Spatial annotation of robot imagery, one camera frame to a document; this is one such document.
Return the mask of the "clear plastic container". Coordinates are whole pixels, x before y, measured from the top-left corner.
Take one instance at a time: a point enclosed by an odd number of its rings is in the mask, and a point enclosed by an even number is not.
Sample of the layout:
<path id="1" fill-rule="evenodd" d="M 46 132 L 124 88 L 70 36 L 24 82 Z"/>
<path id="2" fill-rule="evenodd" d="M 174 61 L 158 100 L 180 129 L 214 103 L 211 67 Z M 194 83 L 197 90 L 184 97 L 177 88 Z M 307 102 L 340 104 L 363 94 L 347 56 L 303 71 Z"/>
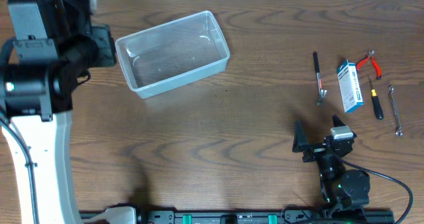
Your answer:
<path id="1" fill-rule="evenodd" d="M 130 90 L 146 99 L 224 71 L 231 57 L 211 11 L 202 11 L 117 39 Z"/>

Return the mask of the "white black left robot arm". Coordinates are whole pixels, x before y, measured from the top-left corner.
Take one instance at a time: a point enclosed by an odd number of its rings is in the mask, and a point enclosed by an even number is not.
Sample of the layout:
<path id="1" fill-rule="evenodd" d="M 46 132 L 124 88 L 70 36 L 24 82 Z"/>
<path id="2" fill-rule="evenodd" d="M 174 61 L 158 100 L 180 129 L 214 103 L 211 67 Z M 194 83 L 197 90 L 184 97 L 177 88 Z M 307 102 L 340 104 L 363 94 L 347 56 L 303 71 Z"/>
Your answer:
<path id="1" fill-rule="evenodd" d="M 13 157 L 23 223 L 136 223 L 136 207 L 77 207 L 70 134 L 73 91 L 114 66 L 97 0 L 6 0 L 14 36 L 1 47 L 1 128 Z"/>

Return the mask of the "white blue cardboard box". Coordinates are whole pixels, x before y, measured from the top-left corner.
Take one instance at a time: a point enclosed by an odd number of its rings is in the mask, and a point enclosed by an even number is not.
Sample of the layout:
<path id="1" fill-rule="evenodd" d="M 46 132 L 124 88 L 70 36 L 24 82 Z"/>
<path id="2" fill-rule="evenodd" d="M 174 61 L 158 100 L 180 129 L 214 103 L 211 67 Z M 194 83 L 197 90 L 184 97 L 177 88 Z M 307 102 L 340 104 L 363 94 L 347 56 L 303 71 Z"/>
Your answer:
<path id="1" fill-rule="evenodd" d="M 337 78 L 344 112 L 352 113 L 364 103 L 355 63 L 344 60 L 337 68 Z"/>

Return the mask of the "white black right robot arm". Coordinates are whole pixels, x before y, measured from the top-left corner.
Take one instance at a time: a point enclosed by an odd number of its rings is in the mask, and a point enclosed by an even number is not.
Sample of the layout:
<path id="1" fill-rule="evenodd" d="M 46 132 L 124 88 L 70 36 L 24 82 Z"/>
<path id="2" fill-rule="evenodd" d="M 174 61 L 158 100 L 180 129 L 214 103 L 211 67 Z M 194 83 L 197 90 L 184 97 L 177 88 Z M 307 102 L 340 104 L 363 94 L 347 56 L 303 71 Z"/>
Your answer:
<path id="1" fill-rule="evenodd" d="M 299 121 L 295 122 L 292 152 L 303 154 L 304 163 L 315 162 L 319 169 L 321 193 L 328 206 L 326 217 L 336 212 L 362 208 L 370 202 L 370 177 L 361 170 L 347 170 L 342 157 L 352 151 L 354 133 L 336 115 L 333 128 L 323 142 L 310 144 Z"/>

